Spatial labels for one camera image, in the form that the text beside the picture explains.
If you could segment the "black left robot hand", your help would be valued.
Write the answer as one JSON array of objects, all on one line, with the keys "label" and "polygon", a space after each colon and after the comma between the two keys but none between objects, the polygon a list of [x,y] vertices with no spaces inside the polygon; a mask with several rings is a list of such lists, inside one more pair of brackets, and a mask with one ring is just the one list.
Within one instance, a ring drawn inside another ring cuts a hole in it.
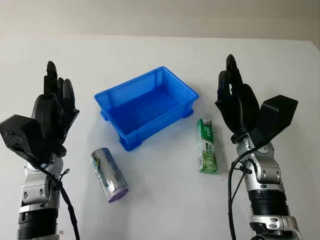
[{"label": "black left robot hand", "polygon": [[56,65],[49,61],[43,94],[35,100],[31,117],[39,123],[45,146],[51,153],[61,158],[66,155],[63,144],[79,112],[71,81],[58,77]]}]

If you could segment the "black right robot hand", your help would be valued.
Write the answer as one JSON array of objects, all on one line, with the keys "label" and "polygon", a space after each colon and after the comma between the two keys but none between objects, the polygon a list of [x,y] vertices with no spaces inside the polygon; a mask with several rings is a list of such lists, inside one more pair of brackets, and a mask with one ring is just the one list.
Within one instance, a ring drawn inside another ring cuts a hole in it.
[{"label": "black right robot hand", "polygon": [[252,88],[243,83],[236,60],[232,54],[226,58],[226,69],[218,76],[217,101],[223,120],[233,133],[231,140],[249,133],[256,126],[260,112]]}]

